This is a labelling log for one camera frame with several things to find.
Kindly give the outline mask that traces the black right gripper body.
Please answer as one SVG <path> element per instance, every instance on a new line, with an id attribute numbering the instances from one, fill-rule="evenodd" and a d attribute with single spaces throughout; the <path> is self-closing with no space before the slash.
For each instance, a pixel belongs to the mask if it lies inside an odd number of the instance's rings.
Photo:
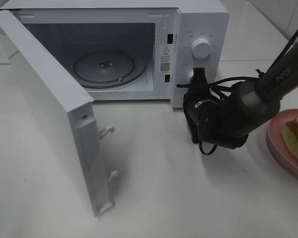
<path id="1" fill-rule="evenodd" d="M 223 142 L 223 135 L 218 132 L 220 102 L 209 89 L 189 89 L 184 95 L 183 109 L 193 143 Z"/>

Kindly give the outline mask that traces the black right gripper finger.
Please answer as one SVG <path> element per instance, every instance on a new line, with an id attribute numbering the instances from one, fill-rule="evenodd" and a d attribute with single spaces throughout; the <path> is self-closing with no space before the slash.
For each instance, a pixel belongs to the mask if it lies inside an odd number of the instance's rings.
<path id="1" fill-rule="evenodd" d="M 205 69 L 203 67 L 194 67 L 193 76 L 191 79 L 191 84 L 193 86 L 206 86 L 208 84 Z"/>

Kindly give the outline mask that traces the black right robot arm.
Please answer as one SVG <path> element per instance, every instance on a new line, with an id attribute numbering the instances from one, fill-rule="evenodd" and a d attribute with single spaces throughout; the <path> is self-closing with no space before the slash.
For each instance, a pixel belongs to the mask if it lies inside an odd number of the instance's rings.
<path id="1" fill-rule="evenodd" d="M 183 110 L 193 143 L 217 147 L 241 147 L 250 132 L 272 119 L 281 99 L 298 87 L 298 42 L 260 77 L 231 77 L 230 87 L 221 81 L 208 83 L 204 68 L 194 68 L 183 88 Z"/>

